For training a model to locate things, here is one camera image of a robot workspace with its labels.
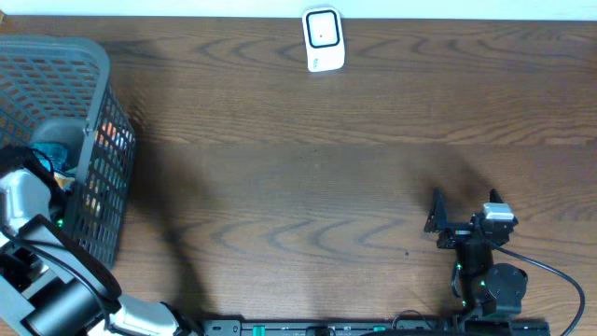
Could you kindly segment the orange tissue pack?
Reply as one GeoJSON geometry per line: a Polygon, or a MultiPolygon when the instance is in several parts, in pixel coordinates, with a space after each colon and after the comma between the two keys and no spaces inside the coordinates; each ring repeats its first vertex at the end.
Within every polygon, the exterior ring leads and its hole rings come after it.
{"type": "Polygon", "coordinates": [[[112,122],[105,122],[96,132],[95,142],[104,148],[124,148],[124,138],[112,122]]]}

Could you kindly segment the teal mouthwash bottle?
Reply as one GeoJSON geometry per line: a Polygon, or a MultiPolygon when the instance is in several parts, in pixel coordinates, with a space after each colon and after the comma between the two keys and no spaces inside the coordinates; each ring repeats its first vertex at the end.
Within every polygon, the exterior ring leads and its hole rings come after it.
{"type": "Polygon", "coordinates": [[[66,146],[54,142],[37,142],[30,145],[35,156],[42,165],[53,173],[73,177],[76,174],[76,167],[70,164],[66,146]]]}

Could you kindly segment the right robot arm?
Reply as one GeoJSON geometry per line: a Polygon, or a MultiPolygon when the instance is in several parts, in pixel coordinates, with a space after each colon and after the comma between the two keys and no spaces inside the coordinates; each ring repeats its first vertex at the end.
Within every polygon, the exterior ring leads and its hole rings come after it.
{"type": "Polygon", "coordinates": [[[440,189],[433,192],[432,205],[423,230],[436,233],[437,248],[456,253],[452,292],[464,300],[469,318],[511,318],[521,313],[528,275],[508,263],[496,263],[493,251],[509,241],[518,225],[510,206],[496,189],[489,201],[468,221],[448,219],[440,189]]]}

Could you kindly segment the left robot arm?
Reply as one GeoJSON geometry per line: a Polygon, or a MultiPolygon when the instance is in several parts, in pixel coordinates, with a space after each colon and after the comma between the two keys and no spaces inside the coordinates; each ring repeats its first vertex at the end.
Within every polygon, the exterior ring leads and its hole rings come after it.
{"type": "Polygon", "coordinates": [[[67,197],[29,147],[1,150],[1,318],[19,335],[201,335],[164,302],[122,293],[56,225],[67,197]]]}

